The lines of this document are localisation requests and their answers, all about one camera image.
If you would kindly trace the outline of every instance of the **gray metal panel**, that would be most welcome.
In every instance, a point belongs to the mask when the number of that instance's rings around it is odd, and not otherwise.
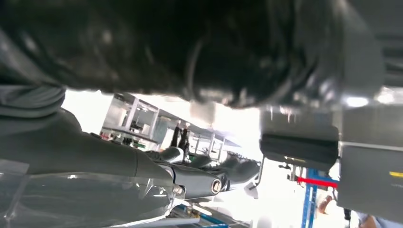
[[[261,110],[260,121],[263,134],[338,141],[333,131],[332,113],[304,112],[289,116]]]
[[[403,152],[342,146],[338,205],[403,223]]]
[[[368,106],[343,113],[342,141],[403,147],[403,106]]]

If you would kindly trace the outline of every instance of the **metal rack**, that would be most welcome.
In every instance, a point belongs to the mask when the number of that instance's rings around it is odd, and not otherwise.
[[[336,188],[338,181],[331,178],[319,176],[318,170],[308,169],[306,178],[297,178],[298,182],[305,182],[305,199],[302,211],[301,228],[312,228],[315,218],[316,197],[318,186]]]

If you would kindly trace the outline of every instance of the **gray fabric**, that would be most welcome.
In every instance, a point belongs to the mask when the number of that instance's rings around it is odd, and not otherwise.
[[[357,212],[357,215],[360,219],[360,224],[364,223],[365,220],[368,218],[368,215],[365,213]],[[373,216],[373,218],[376,224],[376,228],[403,228],[403,224],[392,222],[380,217]]]
[[[51,86],[0,85],[0,116],[40,118],[57,112],[65,89]]]

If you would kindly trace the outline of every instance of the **bright light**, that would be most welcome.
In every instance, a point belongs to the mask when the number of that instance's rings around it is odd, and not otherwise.
[[[369,103],[368,99],[363,97],[349,97],[345,100],[349,107],[362,107]]]
[[[209,212],[208,210],[205,210],[205,209],[203,209],[203,208],[201,208],[201,207],[198,207],[198,206],[196,206],[196,205],[193,205],[192,208],[195,209],[195,210],[198,210],[199,212],[201,212],[201,213],[203,213],[203,214],[205,214],[205,215],[208,215],[208,216],[212,216],[212,215],[213,215],[213,214],[212,214],[211,212]]]
[[[382,104],[389,104],[394,101],[393,95],[387,93],[379,95],[376,99]]]
[[[183,205],[187,206],[187,207],[190,206],[190,203],[188,203],[187,201],[184,201],[184,200],[183,200],[181,203],[182,203]]]

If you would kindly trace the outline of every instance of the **blue metal frame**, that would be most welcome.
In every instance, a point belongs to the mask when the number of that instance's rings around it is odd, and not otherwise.
[[[307,178],[316,178],[318,171],[313,169],[307,170]],[[301,228],[312,228],[314,225],[315,209],[316,209],[317,186],[307,184],[305,190],[304,207],[302,211]]]
[[[178,205],[177,207],[186,210],[186,206],[185,205]],[[204,226],[204,227],[200,227],[200,228],[229,228],[229,225],[226,224],[225,222],[218,220],[216,218],[213,218],[212,216],[200,213],[200,218],[214,224],[211,226]]]

